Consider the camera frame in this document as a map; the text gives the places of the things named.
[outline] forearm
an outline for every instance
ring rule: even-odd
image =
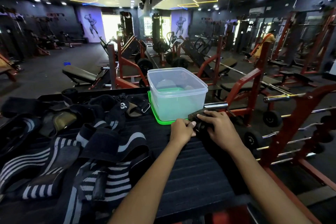
[[[255,160],[241,147],[230,153],[253,198],[272,224],[311,223]]]
[[[121,202],[109,224],[152,224],[181,147],[168,143],[143,177]]]

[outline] gym floor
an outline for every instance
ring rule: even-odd
[[[209,55],[215,54],[216,49],[213,48]],[[253,69],[253,65],[242,61],[244,56],[239,54],[233,54],[231,52],[223,52],[222,57],[228,58],[232,56],[238,60],[238,64],[235,69],[244,73],[249,73]],[[62,73],[64,62],[70,62],[81,69],[97,74],[100,70],[99,66],[104,65],[107,62],[107,55],[100,44],[85,44],[76,48],[63,48],[62,50],[50,51],[50,56],[37,57],[31,60],[27,60],[22,64],[24,71],[20,72],[17,77],[17,82],[11,82],[6,75],[0,76],[0,105],[8,99],[8,97],[24,97],[24,98],[38,98],[40,95],[59,93],[66,88],[70,88],[74,85],[71,80]],[[125,68],[125,75],[131,75],[133,71]],[[275,68],[268,67],[268,74],[274,74]],[[229,76],[223,77],[222,82],[236,82],[241,77],[240,74],[233,71],[229,72]],[[326,84],[332,84],[334,82],[324,80],[321,76],[310,76],[316,85],[322,86]],[[291,90],[292,93],[304,93],[312,91],[311,87],[298,87]],[[208,94],[207,101],[211,101],[211,94]],[[327,95],[318,108],[326,108],[335,105],[335,97],[331,94]],[[236,104],[244,104],[246,102],[241,101]],[[275,110],[279,111],[281,115],[290,114],[295,108],[295,101],[290,100],[288,102],[277,102],[275,104]],[[255,111],[253,114],[252,127],[259,131],[262,135],[269,134],[274,131],[278,131],[279,128],[268,128],[263,123],[263,112],[267,110],[267,105],[263,103],[263,96],[259,96]],[[305,122],[304,126],[311,123],[319,122],[322,116],[328,115],[327,113],[312,114]],[[6,121],[5,118],[0,117],[0,124]],[[314,128],[305,132],[298,132],[295,135],[295,139],[311,136]],[[268,145],[270,139],[265,140],[265,145]],[[290,149],[296,149],[298,146],[292,145]],[[333,141],[325,145],[325,152],[322,154],[310,157],[308,159],[314,167],[320,170],[323,174],[329,177],[333,182],[336,182],[336,142]],[[305,173],[299,167],[293,167],[289,162],[274,165],[271,169],[280,177],[280,179],[292,190],[296,195],[303,192],[313,190],[321,187],[315,179]],[[322,223],[335,223],[336,220],[336,197],[309,206],[312,213]]]

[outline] person in yellow clothing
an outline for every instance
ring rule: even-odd
[[[261,50],[263,49],[263,44],[264,42],[270,42],[270,43],[274,43],[275,42],[275,37],[272,33],[267,34],[264,39],[262,40],[262,42],[256,46],[256,48],[254,48],[254,50],[252,51],[252,54],[255,52],[255,54],[253,55],[254,57],[254,61],[253,63],[256,64],[260,58],[261,55]]]

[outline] hand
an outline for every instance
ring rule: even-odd
[[[196,122],[190,122],[184,119],[177,119],[171,125],[170,143],[177,144],[181,149],[189,142],[192,136],[196,136],[194,127]]]
[[[204,111],[204,113],[212,117],[199,114],[197,117],[202,121],[213,124],[215,131],[208,128],[208,133],[219,147],[229,153],[241,149],[242,146],[245,147],[226,112]]]

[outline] black table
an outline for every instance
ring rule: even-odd
[[[149,88],[104,90],[81,93],[81,97],[96,97],[102,94],[147,95]],[[41,101],[62,100],[60,94],[45,95]],[[127,125],[140,125],[148,146],[157,157],[169,141],[170,126],[159,125],[152,111],[145,116],[128,120]],[[63,136],[75,138],[79,129],[70,129]],[[36,140],[35,146],[48,144],[45,139]],[[231,158],[210,138],[192,138],[179,154],[164,190],[155,223],[174,223],[195,216],[245,205],[250,202],[248,190]],[[57,199],[47,199],[31,204],[25,201],[0,204],[0,222],[48,223]],[[106,223],[108,217],[96,223]]]

